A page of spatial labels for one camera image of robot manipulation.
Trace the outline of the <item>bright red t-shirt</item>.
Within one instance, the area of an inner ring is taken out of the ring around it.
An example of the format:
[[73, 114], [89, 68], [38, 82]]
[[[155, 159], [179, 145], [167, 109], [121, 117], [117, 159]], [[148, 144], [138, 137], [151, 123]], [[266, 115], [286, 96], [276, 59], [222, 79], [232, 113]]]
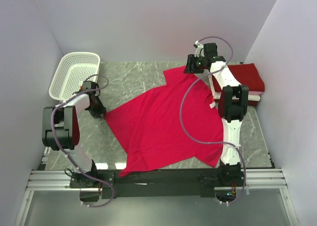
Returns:
[[127, 154], [120, 176], [192, 157], [215, 167], [222, 154], [223, 124], [211, 108], [208, 86], [184, 67], [164, 71], [166, 84], [108, 112], [105, 119]]

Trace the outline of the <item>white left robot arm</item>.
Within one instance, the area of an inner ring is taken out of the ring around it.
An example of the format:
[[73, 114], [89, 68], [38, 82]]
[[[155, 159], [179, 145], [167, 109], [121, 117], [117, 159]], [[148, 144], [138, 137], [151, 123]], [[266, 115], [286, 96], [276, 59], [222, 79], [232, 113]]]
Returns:
[[86, 79], [79, 91], [74, 92], [69, 100], [55, 107], [45, 107], [42, 117], [42, 142], [64, 155], [74, 169], [67, 169], [73, 182], [82, 187], [101, 187], [101, 177], [95, 162], [90, 159], [80, 146], [78, 114], [88, 111], [93, 118], [101, 118], [106, 108], [99, 99], [99, 85]]

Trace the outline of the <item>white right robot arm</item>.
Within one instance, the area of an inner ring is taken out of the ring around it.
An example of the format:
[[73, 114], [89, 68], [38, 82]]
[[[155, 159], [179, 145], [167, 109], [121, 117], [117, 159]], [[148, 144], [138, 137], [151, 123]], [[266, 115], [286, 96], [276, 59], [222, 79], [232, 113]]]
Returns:
[[217, 181], [221, 186], [234, 186], [245, 180], [245, 163], [240, 152], [240, 130], [248, 108], [249, 89], [232, 74], [228, 61], [219, 56], [216, 43], [196, 41], [195, 53], [189, 54], [184, 72], [215, 78], [221, 87], [218, 114], [223, 124], [223, 149], [218, 167]]

